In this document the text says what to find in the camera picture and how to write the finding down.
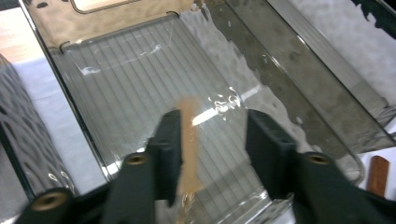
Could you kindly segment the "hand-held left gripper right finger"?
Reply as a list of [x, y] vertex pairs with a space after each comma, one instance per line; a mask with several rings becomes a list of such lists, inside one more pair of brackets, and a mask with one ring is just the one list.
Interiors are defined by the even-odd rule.
[[296, 141], [271, 116], [247, 111], [246, 152], [271, 199], [286, 199], [291, 193], [290, 167]]

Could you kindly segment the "transparent grey plastic bin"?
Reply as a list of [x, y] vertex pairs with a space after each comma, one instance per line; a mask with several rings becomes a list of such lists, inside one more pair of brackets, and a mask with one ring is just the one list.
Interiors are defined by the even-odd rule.
[[53, 188], [78, 194], [18, 72], [1, 54], [0, 145], [29, 199]]
[[378, 63], [392, 40], [348, 0], [215, 0], [218, 29], [246, 57], [287, 108], [302, 119], [306, 139], [341, 157], [396, 146], [385, 127], [396, 117], [369, 77], [392, 74]]
[[353, 183], [357, 156], [306, 100], [284, 67], [225, 0], [136, 0], [92, 11], [75, 0], [22, 0], [108, 177], [146, 147], [161, 117], [192, 108], [201, 183], [189, 207], [158, 203], [171, 224], [232, 224], [273, 202], [248, 162], [247, 114], [268, 114], [302, 152], [335, 158]]

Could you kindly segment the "beige wooden-handled utensil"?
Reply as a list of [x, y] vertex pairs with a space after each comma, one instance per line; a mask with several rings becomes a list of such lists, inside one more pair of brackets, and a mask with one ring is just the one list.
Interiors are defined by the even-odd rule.
[[199, 168], [199, 137], [193, 119], [197, 115], [198, 101], [194, 97], [183, 98], [177, 108], [181, 113], [181, 153], [182, 166], [178, 184], [180, 195], [192, 196], [203, 189], [198, 176]]

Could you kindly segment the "wooden handled steel knife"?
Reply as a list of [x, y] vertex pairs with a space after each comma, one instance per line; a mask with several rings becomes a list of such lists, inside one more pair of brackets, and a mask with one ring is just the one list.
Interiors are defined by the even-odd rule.
[[370, 160], [366, 189], [384, 198], [389, 174], [389, 161], [381, 156], [373, 156]]

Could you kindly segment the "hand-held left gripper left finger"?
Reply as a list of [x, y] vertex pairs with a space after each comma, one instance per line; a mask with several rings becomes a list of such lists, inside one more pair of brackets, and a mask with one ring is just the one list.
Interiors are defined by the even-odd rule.
[[181, 111], [165, 113], [154, 135], [148, 140], [146, 151], [153, 162], [155, 199], [172, 207], [177, 198], [177, 185], [182, 161]]

